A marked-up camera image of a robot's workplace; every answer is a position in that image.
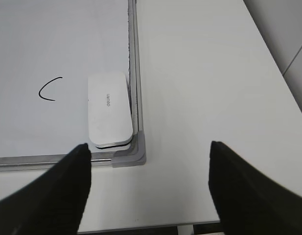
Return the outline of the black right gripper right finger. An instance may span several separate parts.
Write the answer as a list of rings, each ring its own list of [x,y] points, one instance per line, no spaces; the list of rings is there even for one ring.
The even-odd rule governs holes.
[[[226,235],[302,235],[302,197],[212,141],[209,190]]]

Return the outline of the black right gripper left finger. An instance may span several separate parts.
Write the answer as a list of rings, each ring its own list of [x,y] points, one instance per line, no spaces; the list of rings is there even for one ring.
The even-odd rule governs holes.
[[[84,143],[0,200],[0,235],[77,234],[91,182],[91,152]]]

